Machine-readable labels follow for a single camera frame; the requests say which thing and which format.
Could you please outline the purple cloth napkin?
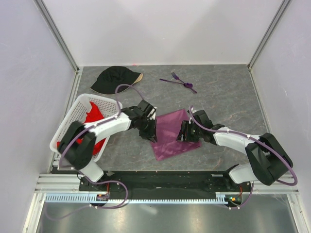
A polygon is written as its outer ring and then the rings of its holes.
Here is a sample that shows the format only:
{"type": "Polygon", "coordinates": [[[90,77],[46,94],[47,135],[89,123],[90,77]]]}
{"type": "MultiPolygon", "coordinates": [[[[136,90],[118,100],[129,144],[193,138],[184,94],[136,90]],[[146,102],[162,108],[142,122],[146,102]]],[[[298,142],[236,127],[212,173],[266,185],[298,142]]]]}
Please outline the purple cloth napkin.
{"type": "Polygon", "coordinates": [[[199,142],[177,141],[182,121],[188,120],[189,116],[185,109],[157,116],[156,136],[157,142],[151,143],[152,150],[157,161],[180,155],[201,147],[199,142]]]}

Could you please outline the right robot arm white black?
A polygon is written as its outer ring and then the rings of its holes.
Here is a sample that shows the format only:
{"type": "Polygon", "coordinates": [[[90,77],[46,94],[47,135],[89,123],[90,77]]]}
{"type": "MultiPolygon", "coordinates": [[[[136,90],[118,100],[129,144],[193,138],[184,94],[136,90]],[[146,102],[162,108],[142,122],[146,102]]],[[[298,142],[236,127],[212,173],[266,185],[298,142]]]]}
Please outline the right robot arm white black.
{"type": "Polygon", "coordinates": [[[203,139],[216,146],[231,148],[248,158],[244,165],[234,165],[223,178],[223,187],[234,191],[244,182],[259,181],[270,186],[279,182],[295,186],[298,182],[293,171],[293,162],[271,133],[263,135],[245,134],[222,124],[213,124],[204,110],[189,109],[189,120],[181,123],[178,141],[198,142],[203,139]]]}

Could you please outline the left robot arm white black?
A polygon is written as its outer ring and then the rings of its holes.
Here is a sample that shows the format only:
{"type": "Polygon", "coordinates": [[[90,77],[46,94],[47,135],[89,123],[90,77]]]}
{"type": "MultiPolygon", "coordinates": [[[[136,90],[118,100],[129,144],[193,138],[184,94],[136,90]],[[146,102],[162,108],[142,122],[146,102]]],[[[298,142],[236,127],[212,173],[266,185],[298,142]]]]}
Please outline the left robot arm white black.
{"type": "Polygon", "coordinates": [[[57,146],[61,154],[59,164],[67,160],[90,180],[90,186],[96,191],[105,189],[107,184],[104,171],[92,159],[96,143],[130,129],[138,129],[141,138],[157,142],[156,107],[146,100],[141,100],[137,106],[122,109],[119,103],[117,106],[118,112],[110,117],[86,124],[72,122],[57,146]]]}

